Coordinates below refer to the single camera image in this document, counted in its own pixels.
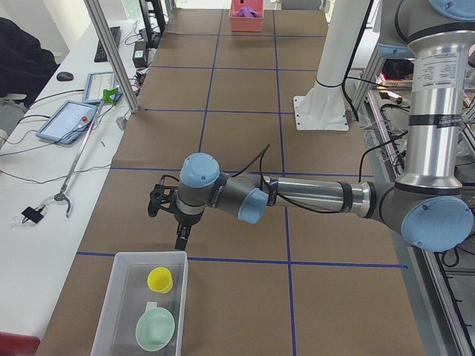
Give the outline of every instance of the white desk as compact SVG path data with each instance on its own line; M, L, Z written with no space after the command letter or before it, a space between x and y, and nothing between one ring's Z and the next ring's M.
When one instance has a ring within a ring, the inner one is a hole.
M131 60L134 46L126 46L123 41L133 24L133 21L110 23L110 26L119 25L122 28L119 52L130 78L135 73ZM73 73L74 80L58 82L55 74L39 98L83 89L88 73L111 70L108 62L94 63L96 45L97 36L90 26L58 69L58 72ZM68 99L80 102L82 93L40 101L27 114L51 115ZM91 134L76 170L111 163L123 134L115 119L127 112L125 100L121 100L103 118L101 125ZM42 124L31 122L18 125L10 141L17 142L28 130L37 130ZM50 145L27 153L0 156L0 169L39 181L66 175L81 141L82 136L71 146ZM45 143L34 133L29 133L19 145L5 144L0 154ZM108 169L101 169L75 175L71 179L66 191L73 203L70 219L65 216L65 205L56 203L48 207L45 218L38 225L14 228L13 218L27 206L35 208L45 198L58 193L63 179L38 185L0 173L0 332L43 336L107 174Z

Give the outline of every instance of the keyboard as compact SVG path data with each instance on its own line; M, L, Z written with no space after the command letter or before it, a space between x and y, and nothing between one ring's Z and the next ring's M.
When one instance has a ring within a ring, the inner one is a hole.
M119 47L120 42L120 26L109 27L111 30L112 37L114 37L114 41L116 42L117 47ZM97 50L96 55L94 56L95 62L106 62L107 55L105 54L104 46L102 46L101 41L97 43Z

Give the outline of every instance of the blue framed device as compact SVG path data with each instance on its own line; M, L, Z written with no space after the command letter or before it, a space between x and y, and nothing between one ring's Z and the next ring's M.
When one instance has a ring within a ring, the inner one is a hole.
M36 136L70 144L86 130L96 112L94 105L68 100L40 127Z
M89 73L86 79L86 86L82 102L86 104L99 104L104 93L104 89L110 90L119 88L119 93L114 96L114 101L118 101L122 92L117 84L114 72Z

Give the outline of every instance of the green bowl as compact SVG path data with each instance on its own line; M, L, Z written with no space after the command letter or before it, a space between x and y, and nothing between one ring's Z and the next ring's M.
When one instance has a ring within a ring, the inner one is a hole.
M135 338L146 351L158 351L170 342L175 332L175 320L164 308L153 308L142 315L135 328Z

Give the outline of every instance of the black mouse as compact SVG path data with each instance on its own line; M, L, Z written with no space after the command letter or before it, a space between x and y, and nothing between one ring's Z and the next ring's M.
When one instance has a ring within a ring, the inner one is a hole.
M56 76L56 79L60 82L69 82L70 80L74 79L74 75L69 72L59 72Z

